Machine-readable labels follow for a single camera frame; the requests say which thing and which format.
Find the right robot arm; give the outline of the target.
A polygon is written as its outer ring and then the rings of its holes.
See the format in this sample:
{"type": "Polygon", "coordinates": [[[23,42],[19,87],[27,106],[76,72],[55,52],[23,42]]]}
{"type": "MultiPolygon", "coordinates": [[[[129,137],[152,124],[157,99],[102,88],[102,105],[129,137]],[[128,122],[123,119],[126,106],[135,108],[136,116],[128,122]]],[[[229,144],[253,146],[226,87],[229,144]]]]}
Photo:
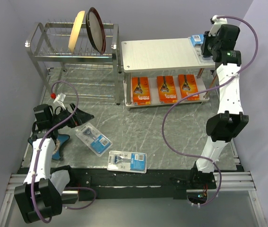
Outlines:
{"type": "Polygon", "coordinates": [[[240,101],[239,70],[241,53],[234,49],[240,29],[224,24],[215,32],[206,31],[201,54],[212,57],[219,81],[219,109],[206,124],[207,141],[201,157],[195,162],[189,177],[190,185],[200,188],[212,180],[216,162],[224,147],[249,122],[240,101]]]}

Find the blue razor blister pack front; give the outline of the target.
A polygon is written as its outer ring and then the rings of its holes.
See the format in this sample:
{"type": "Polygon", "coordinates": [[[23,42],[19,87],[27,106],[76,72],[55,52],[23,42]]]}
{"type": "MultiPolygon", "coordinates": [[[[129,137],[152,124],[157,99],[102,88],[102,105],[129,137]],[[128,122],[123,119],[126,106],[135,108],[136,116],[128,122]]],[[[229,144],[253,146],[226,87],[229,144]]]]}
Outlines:
{"type": "Polygon", "coordinates": [[[107,170],[145,174],[147,172],[147,155],[139,152],[111,150],[107,170]]]}

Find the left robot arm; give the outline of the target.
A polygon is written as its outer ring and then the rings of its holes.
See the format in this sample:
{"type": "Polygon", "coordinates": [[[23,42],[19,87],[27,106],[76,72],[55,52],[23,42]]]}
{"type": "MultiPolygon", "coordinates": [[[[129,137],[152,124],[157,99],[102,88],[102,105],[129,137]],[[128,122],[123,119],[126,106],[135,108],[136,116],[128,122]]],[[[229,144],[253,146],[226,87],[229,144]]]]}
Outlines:
{"type": "Polygon", "coordinates": [[[76,186],[71,167],[63,166],[51,172],[52,155],[57,148],[58,130],[75,128],[94,119],[92,114],[70,104],[72,112],[61,108],[59,113],[51,105],[34,108],[35,122],[28,143],[33,148],[31,164],[21,186],[15,188],[14,197],[26,223],[39,220],[50,222],[62,212],[62,192],[76,186]]]}

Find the blue razor blister pack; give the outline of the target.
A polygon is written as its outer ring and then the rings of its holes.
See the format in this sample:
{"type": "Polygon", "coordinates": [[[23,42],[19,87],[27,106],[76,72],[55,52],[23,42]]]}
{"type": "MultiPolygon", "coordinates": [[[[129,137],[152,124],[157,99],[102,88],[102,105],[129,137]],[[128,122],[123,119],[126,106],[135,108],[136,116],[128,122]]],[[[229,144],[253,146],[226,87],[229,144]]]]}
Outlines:
{"type": "Polygon", "coordinates": [[[204,41],[204,35],[203,34],[197,34],[197,35],[192,35],[188,37],[189,42],[192,46],[193,53],[195,54],[197,61],[200,65],[214,65],[215,63],[212,60],[212,57],[203,57],[201,54],[201,46],[204,41]]]}
{"type": "Polygon", "coordinates": [[[111,150],[107,170],[145,174],[147,172],[147,155],[139,152],[111,150]]]}
{"type": "Polygon", "coordinates": [[[76,136],[98,157],[102,156],[113,143],[91,123],[87,123],[76,136]]]}

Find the orange razor box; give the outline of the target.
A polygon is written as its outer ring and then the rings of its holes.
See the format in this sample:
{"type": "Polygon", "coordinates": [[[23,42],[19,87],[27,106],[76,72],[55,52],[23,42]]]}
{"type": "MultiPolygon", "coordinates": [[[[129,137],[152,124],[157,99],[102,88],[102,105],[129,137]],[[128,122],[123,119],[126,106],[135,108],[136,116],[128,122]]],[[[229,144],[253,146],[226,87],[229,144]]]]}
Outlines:
{"type": "Polygon", "coordinates": [[[148,77],[132,77],[131,84],[134,105],[150,105],[151,95],[148,77]]]}
{"type": "Polygon", "coordinates": [[[157,90],[159,101],[162,104],[174,104],[177,102],[177,94],[173,76],[157,76],[157,90]]]}
{"type": "Polygon", "coordinates": [[[179,74],[178,83],[181,92],[181,98],[198,92],[198,86],[193,74],[179,74]]]}

